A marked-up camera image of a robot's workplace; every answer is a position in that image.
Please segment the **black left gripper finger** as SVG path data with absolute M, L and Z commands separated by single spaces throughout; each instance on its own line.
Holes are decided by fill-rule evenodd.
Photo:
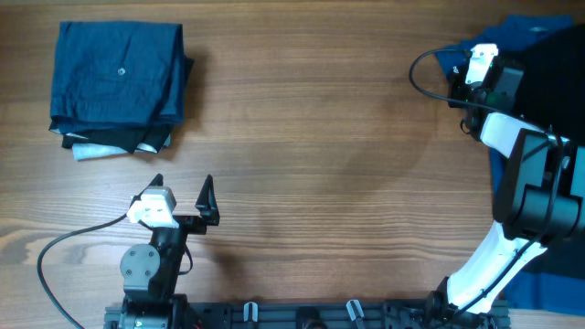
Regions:
M 220 214 L 212 175 L 207 175 L 197 198 L 195 207 L 199 211 L 200 217 L 207 225 L 217 226 L 219 224 Z
M 164 176 L 162 174 L 157 174 L 153 180 L 143 189 L 138 195 L 133 196 L 130 206 L 133 205 L 134 202 L 141 199 L 142 194 L 149 188 L 155 186 L 163 186 L 164 185 Z

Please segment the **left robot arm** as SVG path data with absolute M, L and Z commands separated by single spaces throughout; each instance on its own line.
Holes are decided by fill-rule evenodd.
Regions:
M 187 329 L 200 328 L 200 317 L 184 294 L 176 294 L 182 259 L 190 252 L 186 246 L 190 235 L 204 235 L 208 225 L 218 223 L 217 203 L 213 196 L 213 178 L 207 177 L 196 209 L 202 214 L 175 215 L 176 200 L 164 177 L 158 174 L 149 185 L 133 197 L 127 217 L 149 228 L 146 244 L 130 247 L 122 256 L 124 298 L 117 315 L 104 317 L 106 328 Z

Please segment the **black polo shirt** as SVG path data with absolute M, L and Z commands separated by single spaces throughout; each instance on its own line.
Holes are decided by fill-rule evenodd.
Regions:
M 513 52 L 524 66 L 513 113 L 584 143 L 584 25 L 563 29 Z

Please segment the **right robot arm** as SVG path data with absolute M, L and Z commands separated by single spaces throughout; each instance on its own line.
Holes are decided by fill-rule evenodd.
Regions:
M 426 300 L 392 301 L 388 314 L 475 328 L 525 265 L 551 243 L 582 233 L 584 133 L 571 113 L 536 111 L 572 94 L 563 85 L 574 68 L 552 64 L 503 57 L 484 44 L 452 68 L 445 101 L 467 111 L 462 125 L 474 139 L 507 159 L 495 187 L 494 222 L 472 257 Z

